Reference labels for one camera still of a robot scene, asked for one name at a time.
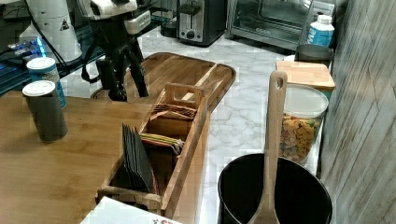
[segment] jar lid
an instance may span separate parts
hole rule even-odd
[[[44,69],[55,65],[55,60],[51,58],[35,58],[26,64],[29,69]]]
[[[298,84],[288,84],[286,88],[284,113],[302,119],[320,116],[329,105],[322,92]]]
[[[332,22],[332,17],[326,16],[326,15],[319,15],[318,22],[324,23],[324,24],[330,24]]]
[[[55,83],[48,80],[39,80],[26,85],[22,92],[26,96],[43,96],[55,90]]]

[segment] black pot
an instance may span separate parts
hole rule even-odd
[[[218,223],[248,223],[259,206],[264,154],[250,154],[230,162],[219,178]],[[303,166],[279,158],[275,190],[280,224],[328,224],[332,201],[323,184]]]
[[[294,61],[304,63],[322,63],[329,67],[333,55],[334,53],[332,52],[332,49],[320,45],[302,44],[296,49]]]

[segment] toaster oven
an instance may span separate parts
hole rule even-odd
[[[335,0],[230,0],[227,33],[296,50],[317,15],[333,16]]]

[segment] silver lid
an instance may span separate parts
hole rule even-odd
[[[51,58],[35,58],[26,64],[29,69],[44,69],[55,65],[55,60]]]
[[[48,80],[39,80],[26,85],[22,92],[26,96],[43,96],[55,90],[55,83]]]

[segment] pasta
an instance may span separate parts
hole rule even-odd
[[[316,137],[321,119],[300,119],[284,114],[279,156],[304,162]]]

